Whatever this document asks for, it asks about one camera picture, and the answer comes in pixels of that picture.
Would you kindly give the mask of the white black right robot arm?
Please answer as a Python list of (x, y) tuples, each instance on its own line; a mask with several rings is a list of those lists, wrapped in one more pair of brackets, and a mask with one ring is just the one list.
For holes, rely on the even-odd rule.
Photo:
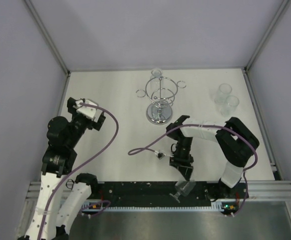
[(166, 127), (167, 137), (176, 141), (169, 165), (177, 169), (186, 181), (191, 179), (194, 158), (191, 155), (193, 138), (217, 143), (227, 163), (216, 187), (210, 188), (211, 199), (230, 198), (246, 170), (258, 162), (260, 145), (255, 135), (237, 117), (231, 117), (224, 126), (204, 121), (200, 123), (188, 115), (182, 115)]

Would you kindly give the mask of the clear ribbed wine glass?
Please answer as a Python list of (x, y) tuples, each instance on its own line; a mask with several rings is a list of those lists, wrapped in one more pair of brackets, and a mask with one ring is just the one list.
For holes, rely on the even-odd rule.
[(193, 190), (195, 187), (196, 182), (195, 181), (178, 181), (175, 184), (175, 189), (176, 193), (172, 194), (170, 193), (169, 195), (175, 199), (178, 203), (180, 203), (180, 196), (186, 197), (189, 195), (189, 193)]

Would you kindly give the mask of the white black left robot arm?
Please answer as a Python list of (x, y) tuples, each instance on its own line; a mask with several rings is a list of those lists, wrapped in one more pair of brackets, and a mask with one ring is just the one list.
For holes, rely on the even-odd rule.
[(41, 184), (35, 212), (22, 240), (67, 240), (72, 224), (87, 198), (98, 195), (95, 175), (81, 173), (76, 177), (68, 199), (61, 202), (66, 177), (72, 172), (77, 157), (75, 146), (86, 130), (99, 131), (105, 121), (104, 114), (94, 121), (97, 103), (90, 99), (67, 101), (71, 114), (51, 119), (47, 126), (48, 147), (42, 158)]

